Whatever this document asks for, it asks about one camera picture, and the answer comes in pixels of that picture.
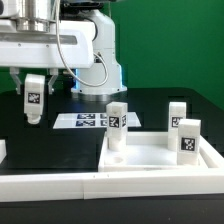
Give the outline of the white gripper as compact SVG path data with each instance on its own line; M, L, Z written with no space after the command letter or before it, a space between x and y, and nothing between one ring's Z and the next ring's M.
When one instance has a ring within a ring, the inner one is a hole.
M95 36L92 22L63 20L59 24L59 35L62 53L70 68L92 66ZM50 68L48 93L52 95L59 74L57 68L64 67L58 53L55 24L50 26L49 33L18 32L14 21L0 20L0 66L10 67L18 95L22 84L19 68Z

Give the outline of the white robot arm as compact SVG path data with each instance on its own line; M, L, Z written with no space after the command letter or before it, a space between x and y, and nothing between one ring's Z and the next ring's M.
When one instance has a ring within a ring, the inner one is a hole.
M106 101L127 90L115 55L115 24L100 11L118 0L0 0L0 68L21 92L22 69L61 71L75 98Z

